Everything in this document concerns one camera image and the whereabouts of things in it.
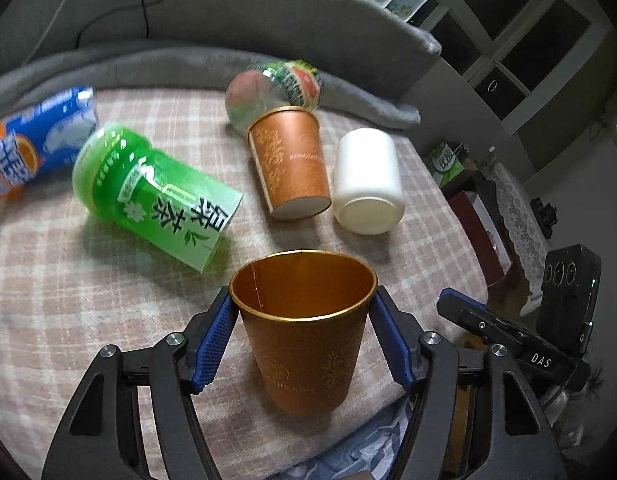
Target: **white cable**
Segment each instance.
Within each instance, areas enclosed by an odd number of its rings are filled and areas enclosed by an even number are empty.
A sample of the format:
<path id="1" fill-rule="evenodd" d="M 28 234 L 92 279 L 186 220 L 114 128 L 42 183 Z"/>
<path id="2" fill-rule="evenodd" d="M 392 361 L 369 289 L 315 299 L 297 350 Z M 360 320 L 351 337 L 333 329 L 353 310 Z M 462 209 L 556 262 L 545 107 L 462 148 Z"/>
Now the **white cable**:
<path id="1" fill-rule="evenodd" d="M 42 46 L 42 43 L 44 42 L 44 40 L 46 40 L 46 37 L 48 36 L 48 33 L 50 32 L 51 27 L 54 25 L 55 20 L 60 15 L 60 11 L 64 7 L 64 4 L 66 3 L 66 1 L 67 0 L 61 0 L 60 1 L 60 4 L 58 5 L 58 8 L 55 10 L 55 13 L 53 14 L 53 17 L 50 19 L 50 22 L 48 22 L 48 25 L 46 26 L 46 29 L 44 29 L 44 33 L 42 33 L 42 35 L 40 36 L 40 40 L 33 47 L 33 49 L 31 50 L 31 53 L 24 58 L 24 61 L 22 62 L 22 64 L 20 66 L 24 66 L 24 65 L 28 64 L 28 62 L 33 58 L 33 56 L 35 56 L 35 54 L 37 54 L 37 51 Z"/>

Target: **gray headboard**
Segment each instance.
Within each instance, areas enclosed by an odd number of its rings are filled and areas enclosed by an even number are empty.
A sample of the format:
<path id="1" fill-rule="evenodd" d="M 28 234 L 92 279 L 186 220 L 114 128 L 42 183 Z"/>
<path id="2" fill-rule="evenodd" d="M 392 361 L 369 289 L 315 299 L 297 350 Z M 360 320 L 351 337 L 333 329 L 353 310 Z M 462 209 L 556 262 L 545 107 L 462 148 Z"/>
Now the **gray headboard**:
<path id="1" fill-rule="evenodd" d="M 22 63 L 60 0 L 13 0 L 0 19 L 0 75 Z M 36 58 L 143 39 L 141 0 L 67 0 Z M 150 40 L 304 59 L 397 100 L 436 61 L 440 45 L 370 0 L 144 0 Z"/>

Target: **blue patterned fabric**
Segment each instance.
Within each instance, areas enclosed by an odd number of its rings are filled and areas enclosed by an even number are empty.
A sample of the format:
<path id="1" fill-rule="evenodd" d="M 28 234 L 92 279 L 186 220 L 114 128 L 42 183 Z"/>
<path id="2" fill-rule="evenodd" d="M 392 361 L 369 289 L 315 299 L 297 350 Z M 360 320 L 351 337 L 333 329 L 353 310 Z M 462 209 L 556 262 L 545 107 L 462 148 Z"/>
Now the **blue patterned fabric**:
<path id="1" fill-rule="evenodd" d="M 413 406 L 402 397 L 331 449 L 268 480 L 337 480 L 370 471 L 384 480 L 407 430 Z"/>

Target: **white plastic container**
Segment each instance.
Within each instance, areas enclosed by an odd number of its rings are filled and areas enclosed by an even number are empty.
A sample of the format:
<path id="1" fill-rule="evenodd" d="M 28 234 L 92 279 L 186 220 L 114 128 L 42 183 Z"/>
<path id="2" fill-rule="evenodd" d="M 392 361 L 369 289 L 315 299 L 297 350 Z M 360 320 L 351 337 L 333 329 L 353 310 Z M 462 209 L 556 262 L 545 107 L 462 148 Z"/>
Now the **white plastic container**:
<path id="1" fill-rule="evenodd" d="M 332 198 L 335 218 L 349 231 L 378 235 L 397 225 L 405 199 L 391 136 L 360 128 L 342 137 Z"/>

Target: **green bottle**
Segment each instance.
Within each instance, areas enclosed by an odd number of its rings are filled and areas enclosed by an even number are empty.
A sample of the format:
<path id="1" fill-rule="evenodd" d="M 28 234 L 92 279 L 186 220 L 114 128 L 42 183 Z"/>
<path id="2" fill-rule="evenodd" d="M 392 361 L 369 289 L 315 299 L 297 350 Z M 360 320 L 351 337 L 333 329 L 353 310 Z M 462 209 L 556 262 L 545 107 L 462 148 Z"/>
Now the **green bottle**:
<path id="1" fill-rule="evenodd" d="M 73 190 L 100 218 L 200 271 L 242 200 L 239 191 L 154 150 L 125 126 L 90 137 L 73 169 Z"/>

